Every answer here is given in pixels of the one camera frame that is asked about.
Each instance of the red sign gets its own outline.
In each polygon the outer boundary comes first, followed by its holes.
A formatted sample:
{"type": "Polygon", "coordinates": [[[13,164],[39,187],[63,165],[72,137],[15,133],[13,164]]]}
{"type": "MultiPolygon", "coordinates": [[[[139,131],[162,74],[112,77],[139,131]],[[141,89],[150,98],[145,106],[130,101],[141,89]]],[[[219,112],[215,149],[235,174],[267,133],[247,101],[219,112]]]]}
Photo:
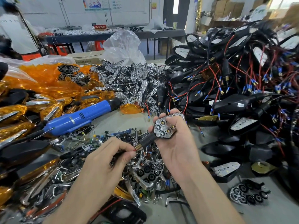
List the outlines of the red sign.
{"type": "Polygon", "coordinates": [[[104,24],[103,25],[95,25],[94,27],[95,27],[95,30],[105,30],[107,28],[107,26],[104,24]]]}

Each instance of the blue power tool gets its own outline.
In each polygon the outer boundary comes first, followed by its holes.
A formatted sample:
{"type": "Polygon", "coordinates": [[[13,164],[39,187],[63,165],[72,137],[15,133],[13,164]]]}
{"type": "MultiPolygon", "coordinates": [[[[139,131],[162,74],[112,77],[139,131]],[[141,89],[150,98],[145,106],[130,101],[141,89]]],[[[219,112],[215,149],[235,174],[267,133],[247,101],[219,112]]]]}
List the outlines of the blue power tool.
{"type": "Polygon", "coordinates": [[[72,133],[80,127],[91,123],[95,118],[118,109],[120,105],[121,100],[119,98],[101,101],[77,112],[65,114],[51,120],[43,128],[43,131],[54,136],[72,133]]]}

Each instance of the yellow sign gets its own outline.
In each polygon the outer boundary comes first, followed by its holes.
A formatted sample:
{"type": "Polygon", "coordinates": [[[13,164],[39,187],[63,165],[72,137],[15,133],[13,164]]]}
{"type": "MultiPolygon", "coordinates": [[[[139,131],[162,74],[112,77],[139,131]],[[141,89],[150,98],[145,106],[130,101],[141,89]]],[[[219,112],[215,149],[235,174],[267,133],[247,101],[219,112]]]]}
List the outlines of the yellow sign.
{"type": "Polygon", "coordinates": [[[156,2],[152,3],[152,9],[157,9],[157,3],[156,2]]]}

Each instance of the gray work surface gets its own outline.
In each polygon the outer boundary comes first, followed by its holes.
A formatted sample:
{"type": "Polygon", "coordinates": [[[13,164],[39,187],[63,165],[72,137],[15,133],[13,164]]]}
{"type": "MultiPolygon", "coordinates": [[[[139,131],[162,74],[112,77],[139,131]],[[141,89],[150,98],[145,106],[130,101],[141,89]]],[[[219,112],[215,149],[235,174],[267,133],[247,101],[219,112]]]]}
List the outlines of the gray work surface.
{"type": "MultiPolygon", "coordinates": [[[[133,114],[133,115],[121,115],[119,110],[108,113],[102,117],[97,118],[92,122],[95,129],[92,134],[101,135],[104,131],[111,133],[117,131],[127,130],[128,128],[137,128],[142,133],[147,131],[147,128],[151,126],[151,122],[148,122],[146,113],[133,114]]],[[[198,128],[195,125],[191,125],[190,129],[196,141],[198,148],[204,144],[217,140],[218,128],[217,127],[206,127],[202,128],[205,137],[202,137],[198,128]]],[[[199,151],[200,158],[202,161],[213,161],[215,158],[208,156],[199,151]]],[[[254,178],[254,175],[250,171],[249,165],[243,165],[239,170],[238,175],[242,178],[251,178],[256,182],[264,182],[265,186],[271,191],[269,196],[268,206],[250,206],[250,205],[238,205],[232,204],[237,211],[243,212],[242,217],[248,224],[298,224],[299,223],[299,206],[298,204],[288,195],[288,193],[277,183],[274,177],[263,177],[254,178]]],[[[219,183],[220,188],[225,194],[234,185],[239,183],[238,177],[235,177],[229,183],[219,183]]],[[[167,195],[164,195],[157,204],[142,203],[141,210],[147,214],[148,224],[157,223],[169,223],[169,224],[191,224],[196,223],[192,212],[185,206],[179,204],[170,204],[165,207],[167,195]]]]}
{"type": "MultiPolygon", "coordinates": [[[[139,39],[147,39],[147,38],[160,38],[160,37],[171,37],[175,40],[184,42],[182,37],[186,35],[185,30],[176,29],[176,30],[165,30],[158,31],[157,33],[152,33],[149,31],[139,31],[135,32],[139,39]]],[[[75,43],[75,42],[89,42],[89,41],[101,41],[107,40],[113,33],[106,34],[96,34],[96,35],[52,35],[45,36],[45,40],[48,44],[64,44],[64,43],[75,43]]]]}

